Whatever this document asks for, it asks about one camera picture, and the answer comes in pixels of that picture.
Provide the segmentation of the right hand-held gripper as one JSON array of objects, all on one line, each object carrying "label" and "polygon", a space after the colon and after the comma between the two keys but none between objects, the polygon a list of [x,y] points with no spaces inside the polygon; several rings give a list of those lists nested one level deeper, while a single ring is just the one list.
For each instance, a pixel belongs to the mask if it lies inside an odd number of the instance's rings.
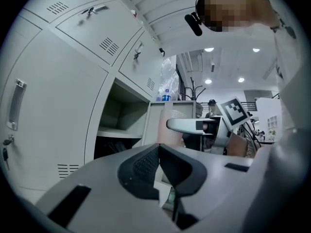
[{"label": "right hand-held gripper", "polygon": [[248,122],[250,115],[237,97],[216,104],[215,113],[210,118],[171,118],[166,122],[168,129],[189,134],[213,134],[212,152],[221,154],[228,149],[231,140],[240,137],[240,126]]}]

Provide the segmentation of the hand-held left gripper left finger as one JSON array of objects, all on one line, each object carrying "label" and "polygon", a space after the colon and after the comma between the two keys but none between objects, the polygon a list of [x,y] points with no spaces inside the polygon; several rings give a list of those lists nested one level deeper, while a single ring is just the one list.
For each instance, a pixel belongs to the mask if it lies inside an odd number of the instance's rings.
[{"label": "hand-held left gripper left finger", "polygon": [[49,189],[36,203],[48,215],[77,185],[90,192],[67,229],[74,233],[177,233],[157,200],[134,197],[120,184],[119,166],[151,145],[95,159]]}]

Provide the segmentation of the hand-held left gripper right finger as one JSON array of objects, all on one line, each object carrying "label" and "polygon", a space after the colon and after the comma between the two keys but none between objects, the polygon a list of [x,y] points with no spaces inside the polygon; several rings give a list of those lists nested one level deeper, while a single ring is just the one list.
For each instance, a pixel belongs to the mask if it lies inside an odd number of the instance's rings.
[{"label": "hand-held left gripper right finger", "polygon": [[164,144],[160,165],[175,189],[177,222],[159,217],[159,232],[241,233],[247,201],[241,192],[252,158],[224,156]]}]

